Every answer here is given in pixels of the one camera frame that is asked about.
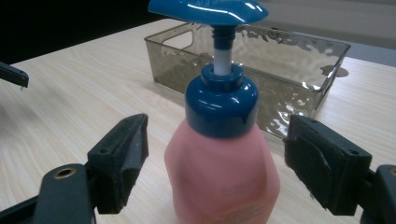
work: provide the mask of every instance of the dark background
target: dark background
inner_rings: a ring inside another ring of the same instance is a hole
[[[149,0],[6,0],[0,3],[0,62],[17,63],[163,19]]]

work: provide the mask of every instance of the clear plastic container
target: clear plastic container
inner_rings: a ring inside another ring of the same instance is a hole
[[[213,62],[210,26],[184,23],[145,38],[154,80],[184,93]],[[233,62],[260,91],[259,127],[287,134],[291,114],[315,116],[350,46],[290,32],[242,25],[233,42]]]

